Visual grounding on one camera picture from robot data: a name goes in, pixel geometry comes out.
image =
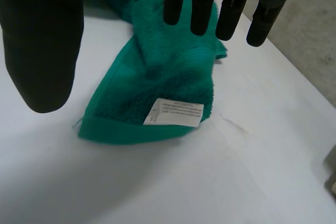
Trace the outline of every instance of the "teal towel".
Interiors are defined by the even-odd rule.
[[[207,33],[199,37],[190,32],[191,0],[184,1],[176,26],[164,23],[163,0],[132,1],[128,8],[134,36],[94,93],[82,120],[80,137],[135,144],[180,137],[193,129],[142,125],[157,98],[204,104],[201,121],[211,114],[214,60],[226,56],[215,37],[216,6]]]

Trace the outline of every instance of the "white surface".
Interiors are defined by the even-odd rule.
[[[1,44],[0,223],[336,223],[323,188],[336,110],[269,41],[248,46],[249,24],[214,67],[212,117],[183,139],[126,147],[79,140],[71,125],[130,25],[86,18],[71,97],[45,115],[15,90]]]

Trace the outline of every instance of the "green towel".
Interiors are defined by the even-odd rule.
[[[115,5],[119,0],[110,0]],[[143,125],[158,98],[204,104],[202,120],[213,103],[212,68],[226,50],[215,37],[214,4],[207,33],[190,32],[191,0],[184,0],[176,26],[163,21],[163,0],[129,0],[134,36],[117,55],[94,93],[79,136],[110,144],[135,144],[180,137],[193,128]]]

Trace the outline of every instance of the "care label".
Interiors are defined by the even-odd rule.
[[[158,98],[143,125],[181,125],[198,127],[204,105]]]

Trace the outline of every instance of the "black glove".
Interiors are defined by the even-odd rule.
[[[40,113],[68,99],[83,33],[82,0],[0,0],[6,67]]]

